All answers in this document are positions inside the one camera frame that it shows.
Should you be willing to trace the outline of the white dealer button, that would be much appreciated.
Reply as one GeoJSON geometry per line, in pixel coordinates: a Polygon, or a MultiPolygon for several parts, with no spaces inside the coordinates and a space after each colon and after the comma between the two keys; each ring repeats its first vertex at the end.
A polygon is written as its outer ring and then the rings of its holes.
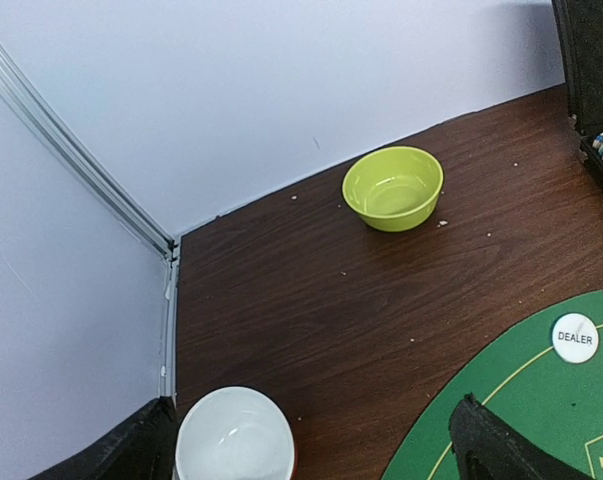
{"type": "Polygon", "coordinates": [[[570,364],[582,364],[594,357],[599,333],[594,322],[581,313],[568,313],[556,320],[551,331],[556,354],[570,364]]]}

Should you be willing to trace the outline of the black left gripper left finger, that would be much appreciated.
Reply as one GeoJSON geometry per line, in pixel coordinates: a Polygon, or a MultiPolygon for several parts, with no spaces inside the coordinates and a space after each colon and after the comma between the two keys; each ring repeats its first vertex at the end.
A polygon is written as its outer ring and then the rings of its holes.
{"type": "Polygon", "coordinates": [[[96,442],[40,472],[37,479],[171,479],[178,421],[170,397],[158,397],[96,442]]]}

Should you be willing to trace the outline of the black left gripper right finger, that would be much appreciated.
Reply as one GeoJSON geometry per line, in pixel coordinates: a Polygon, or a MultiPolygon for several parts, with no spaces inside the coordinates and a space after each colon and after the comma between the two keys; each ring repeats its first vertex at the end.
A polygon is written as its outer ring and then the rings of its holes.
{"type": "Polygon", "coordinates": [[[577,445],[595,423],[594,401],[575,393],[520,394],[494,412],[467,393],[449,417],[461,479],[589,479],[577,445]]]}

